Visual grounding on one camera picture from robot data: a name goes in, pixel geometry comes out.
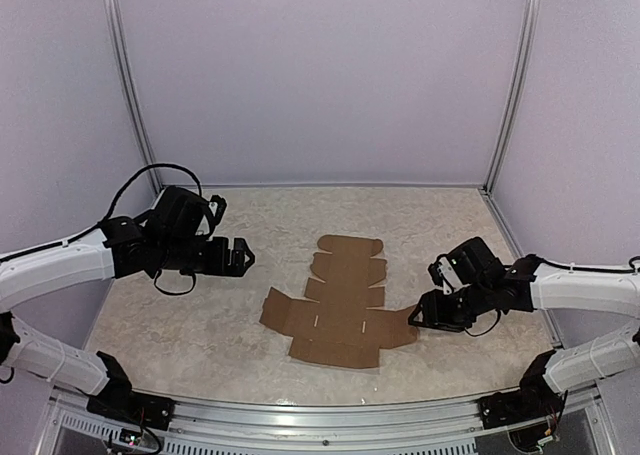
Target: table surface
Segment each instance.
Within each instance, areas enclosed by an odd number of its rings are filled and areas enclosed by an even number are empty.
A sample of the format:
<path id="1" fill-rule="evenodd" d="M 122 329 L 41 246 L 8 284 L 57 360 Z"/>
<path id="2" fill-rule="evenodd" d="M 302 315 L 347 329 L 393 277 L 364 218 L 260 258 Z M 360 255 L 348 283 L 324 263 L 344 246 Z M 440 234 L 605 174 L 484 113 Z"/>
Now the table surface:
<path id="1" fill-rule="evenodd" d="M 325 234 L 380 238 L 385 308 L 413 305 L 433 288 L 427 266 L 479 235 L 512 257 L 479 193 L 453 188 L 257 188 L 218 190 L 228 209 L 218 235 L 244 237 L 256 264 L 244 278 L 198 277 L 189 295 L 157 292 L 143 274 L 117 280 L 88 343 L 114 355 L 135 388 L 217 401 L 297 405 L 398 403 L 516 386 L 550 349 L 539 314 L 510 312 L 472 338 L 421 330 L 417 343 L 381 350 L 380 367 L 354 370 L 291 359 L 291 338 L 261 325 L 270 287 L 303 297 L 316 241 Z M 163 288 L 189 279 L 166 273 Z M 495 315 L 473 328 L 481 332 Z"/>

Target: cardboard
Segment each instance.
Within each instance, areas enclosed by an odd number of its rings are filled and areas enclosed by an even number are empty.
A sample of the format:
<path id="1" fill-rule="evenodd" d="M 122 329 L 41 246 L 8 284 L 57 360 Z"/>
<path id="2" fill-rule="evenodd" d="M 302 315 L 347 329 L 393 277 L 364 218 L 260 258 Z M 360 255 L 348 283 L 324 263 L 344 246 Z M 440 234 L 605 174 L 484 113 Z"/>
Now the cardboard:
<path id="1" fill-rule="evenodd" d="M 271 288 L 260 323 L 293 337 L 289 355 L 305 362 L 346 368 L 379 366 L 380 349 L 413 343 L 418 329 L 407 324 L 412 307 L 388 311 L 384 287 L 387 261 L 373 258 L 382 241 L 325 235 L 324 252 L 313 255 L 305 299 L 292 299 Z"/>

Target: gray partition wall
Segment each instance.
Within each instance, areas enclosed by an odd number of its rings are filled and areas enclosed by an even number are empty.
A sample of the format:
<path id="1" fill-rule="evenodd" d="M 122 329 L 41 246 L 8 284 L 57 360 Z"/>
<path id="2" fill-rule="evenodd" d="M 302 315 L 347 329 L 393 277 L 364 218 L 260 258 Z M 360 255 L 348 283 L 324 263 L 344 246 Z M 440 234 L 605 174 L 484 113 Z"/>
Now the gray partition wall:
<path id="1" fill-rule="evenodd" d="M 0 252 L 77 233 L 95 223 L 141 166 L 118 79 L 102 0 L 0 0 Z M 119 213 L 148 206 L 146 180 Z M 108 283 L 25 303 L 15 314 L 76 347 Z M 0 368 L 0 378 L 8 370 Z M 34 453 L 51 393 L 16 373 L 0 385 L 0 453 Z"/>
<path id="2" fill-rule="evenodd" d="M 640 0 L 541 0 L 495 199 L 524 252 L 625 264 L 640 253 Z M 574 345 L 621 317 L 558 311 Z M 600 385 L 620 453 L 640 453 L 640 371 Z"/>
<path id="3" fill-rule="evenodd" d="M 207 184 L 484 181 L 525 0 L 119 2 L 157 160 Z"/>

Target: vertical metal post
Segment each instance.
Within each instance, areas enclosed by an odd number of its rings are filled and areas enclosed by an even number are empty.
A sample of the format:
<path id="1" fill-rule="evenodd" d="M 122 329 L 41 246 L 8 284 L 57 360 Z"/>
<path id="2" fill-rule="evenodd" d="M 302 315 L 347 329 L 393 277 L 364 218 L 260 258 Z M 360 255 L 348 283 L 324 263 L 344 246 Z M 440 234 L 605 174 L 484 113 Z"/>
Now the vertical metal post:
<path id="1" fill-rule="evenodd" d="M 124 92 L 125 100 L 127 102 L 129 116 L 131 117 L 136 145 L 138 146 L 138 150 L 140 150 L 140 155 L 145 165 L 149 165 L 151 163 L 155 163 L 156 160 L 153 155 L 149 136 L 147 135 L 147 131 L 144 126 L 138 96 L 136 95 L 133 77 L 131 76 L 131 67 L 127 56 L 120 6 L 118 4 L 118 0 L 104 0 L 104 5 L 107 11 L 107 21 L 109 23 L 111 43 L 113 44 L 113 50 L 116 57 L 116 65 L 120 75 L 120 82 L 122 83 L 122 91 Z M 149 170 L 147 175 L 154 194 L 158 195 L 162 190 L 162 179 L 160 178 L 160 174 L 156 170 Z"/>
<path id="2" fill-rule="evenodd" d="M 539 6 L 540 0 L 527 0 L 526 2 L 524 20 L 522 22 L 522 31 L 520 33 L 520 42 L 518 44 L 516 66 L 513 70 L 513 76 L 511 78 L 511 86 L 509 87 L 507 106 L 502 116 L 500 135 L 498 137 L 498 142 L 493 153 L 493 158 L 491 159 L 489 173 L 484 184 L 484 190 L 489 196 L 492 195 L 493 189 L 495 188 L 498 175 L 500 174 L 500 170 L 507 153 L 509 139 L 511 138 L 511 133 L 513 132 L 513 125 L 515 122 L 516 113 L 518 111 L 518 105 L 520 103 L 520 97 L 522 96 L 522 89 L 524 87 L 524 81 L 527 74 L 527 67 L 529 65 L 531 47 L 533 45 L 533 35 L 535 32 L 536 21 L 538 19 Z"/>

